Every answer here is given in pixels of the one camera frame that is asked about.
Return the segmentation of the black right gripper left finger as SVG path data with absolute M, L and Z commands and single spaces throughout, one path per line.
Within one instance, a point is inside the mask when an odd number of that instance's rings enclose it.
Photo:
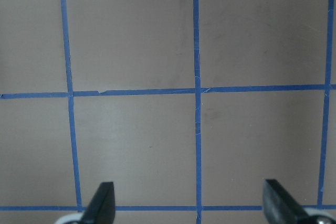
M 114 183 L 102 182 L 80 218 L 80 223 L 113 224 L 115 203 Z

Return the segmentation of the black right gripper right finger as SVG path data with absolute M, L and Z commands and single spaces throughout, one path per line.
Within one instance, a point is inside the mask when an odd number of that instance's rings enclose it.
M 312 223 L 307 212 L 275 179 L 264 180 L 262 203 L 268 223 Z

